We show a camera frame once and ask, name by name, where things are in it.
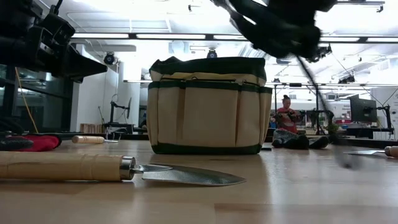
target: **red shirt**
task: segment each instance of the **red shirt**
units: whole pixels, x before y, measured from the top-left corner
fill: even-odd
[[[287,131],[290,131],[291,133],[297,133],[297,127],[296,127],[296,123],[294,121],[292,121],[289,116],[287,116],[286,112],[291,112],[294,114],[294,116],[296,115],[296,111],[294,111],[293,109],[285,109],[285,108],[279,108],[277,110],[277,114],[278,112],[283,112],[281,113],[282,117],[280,118],[280,122],[278,123],[278,128],[283,128]]]

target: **bag pocket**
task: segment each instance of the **bag pocket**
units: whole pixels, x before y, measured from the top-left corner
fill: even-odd
[[[147,102],[147,128],[151,145],[157,144],[157,97],[159,93],[159,82],[152,82],[148,86]]]
[[[271,104],[272,104],[272,88],[260,87],[260,124],[261,132],[259,138],[259,144],[263,144],[266,140],[269,119],[271,115]]]
[[[261,132],[259,90],[260,87],[256,85],[242,85],[238,104],[236,147],[259,144]]]
[[[157,96],[157,141],[177,144],[178,128],[183,121],[185,83],[160,82]]]
[[[181,143],[235,147],[237,83],[186,81]]]

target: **workbench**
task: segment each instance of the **workbench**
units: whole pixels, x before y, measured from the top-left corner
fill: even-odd
[[[123,183],[0,180],[0,223],[397,223],[398,162],[361,157],[364,169],[346,170],[332,156],[337,147],[346,146],[273,149],[253,156],[173,156],[154,154],[148,141],[64,141],[56,152],[123,154],[140,164],[213,169],[247,182],[199,187],[144,182],[138,174]]]

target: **green trim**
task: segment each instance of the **green trim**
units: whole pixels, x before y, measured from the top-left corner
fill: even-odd
[[[246,147],[201,147],[179,146],[175,144],[158,143],[152,146],[156,154],[180,154],[180,155],[253,155],[261,151],[262,145]]]
[[[240,85],[237,83],[220,83],[220,82],[201,82],[201,81],[186,81],[186,88],[211,88],[218,90],[235,90],[239,91]]]
[[[149,69],[164,75],[173,75],[176,72],[184,73],[217,73],[217,74],[253,74],[267,80],[263,58],[247,57],[220,57],[202,58],[183,62],[175,57],[166,61],[157,60]]]
[[[149,84],[148,89],[151,88],[211,88],[219,90],[234,90],[234,91],[249,91],[255,93],[269,93],[272,94],[273,89],[269,87],[259,87],[255,85],[239,85],[237,83],[221,83],[221,82],[201,82],[201,81],[186,81],[186,82],[152,82]]]

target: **computer screen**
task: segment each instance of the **computer screen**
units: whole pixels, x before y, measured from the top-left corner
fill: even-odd
[[[351,103],[351,121],[377,122],[376,101],[350,97],[349,102]]]

